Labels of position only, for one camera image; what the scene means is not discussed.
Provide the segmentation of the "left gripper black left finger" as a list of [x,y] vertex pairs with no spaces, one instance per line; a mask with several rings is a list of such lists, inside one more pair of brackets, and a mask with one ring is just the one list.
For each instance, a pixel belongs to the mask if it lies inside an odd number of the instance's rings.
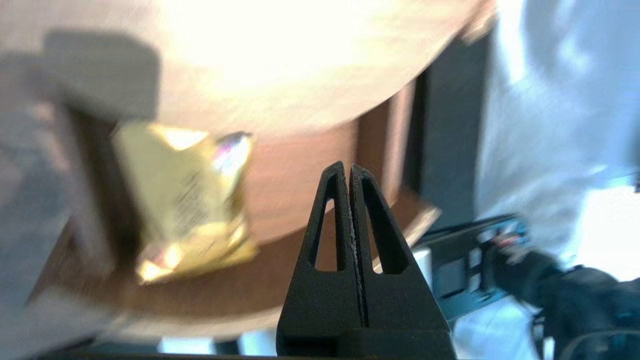
[[[345,165],[321,174],[301,250],[276,328],[281,357],[337,358],[341,338],[362,325],[355,230]],[[334,203],[336,271],[316,268],[326,206]]]

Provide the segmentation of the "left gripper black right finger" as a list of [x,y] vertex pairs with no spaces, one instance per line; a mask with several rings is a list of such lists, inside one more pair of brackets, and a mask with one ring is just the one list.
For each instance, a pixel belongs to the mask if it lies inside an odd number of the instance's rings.
[[349,202],[363,325],[450,332],[377,180],[357,164],[350,168]]

